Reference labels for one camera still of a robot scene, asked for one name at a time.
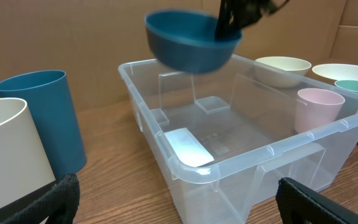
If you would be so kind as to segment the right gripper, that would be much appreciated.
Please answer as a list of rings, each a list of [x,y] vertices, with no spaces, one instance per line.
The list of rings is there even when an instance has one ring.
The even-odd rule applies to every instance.
[[[256,24],[262,17],[281,10],[289,0],[278,4],[274,0],[221,0],[215,39],[226,40],[235,30]]]

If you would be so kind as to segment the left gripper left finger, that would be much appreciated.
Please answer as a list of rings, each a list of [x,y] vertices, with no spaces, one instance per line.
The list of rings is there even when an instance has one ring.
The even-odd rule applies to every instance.
[[[79,204],[79,180],[67,174],[0,208],[0,223],[72,224]]]

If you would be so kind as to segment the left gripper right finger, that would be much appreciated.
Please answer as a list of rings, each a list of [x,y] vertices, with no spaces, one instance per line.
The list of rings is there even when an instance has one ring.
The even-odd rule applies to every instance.
[[[289,177],[278,181],[275,200],[283,224],[358,224],[358,214]]]

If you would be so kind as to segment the dark blue bowl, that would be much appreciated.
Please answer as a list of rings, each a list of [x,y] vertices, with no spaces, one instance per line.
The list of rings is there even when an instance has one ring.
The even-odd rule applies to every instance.
[[[241,31],[215,39],[218,19],[209,14],[162,9],[145,16],[149,49],[164,65],[188,73],[209,73],[231,58],[242,39]]]

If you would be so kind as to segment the cream tall cup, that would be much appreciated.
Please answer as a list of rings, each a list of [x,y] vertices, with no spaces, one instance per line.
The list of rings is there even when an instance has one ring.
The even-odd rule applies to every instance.
[[[0,208],[54,180],[27,102],[0,98]]]

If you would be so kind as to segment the cream bowl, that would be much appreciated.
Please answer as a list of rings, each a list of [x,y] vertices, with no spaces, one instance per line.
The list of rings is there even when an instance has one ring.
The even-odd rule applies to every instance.
[[[316,75],[329,80],[358,80],[358,65],[325,63],[312,68]]]
[[[261,57],[255,61],[262,64],[262,68],[256,69],[256,78],[277,88],[292,88],[301,83],[299,78],[292,78],[287,72],[305,76],[311,68],[309,61],[294,57]]]

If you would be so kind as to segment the pink small cup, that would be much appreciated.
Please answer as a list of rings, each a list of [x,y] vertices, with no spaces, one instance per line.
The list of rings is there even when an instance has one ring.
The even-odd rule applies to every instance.
[[[333,122],[345,98],[331,90],[304,88],[296,99],[295,131],[303,133]]]

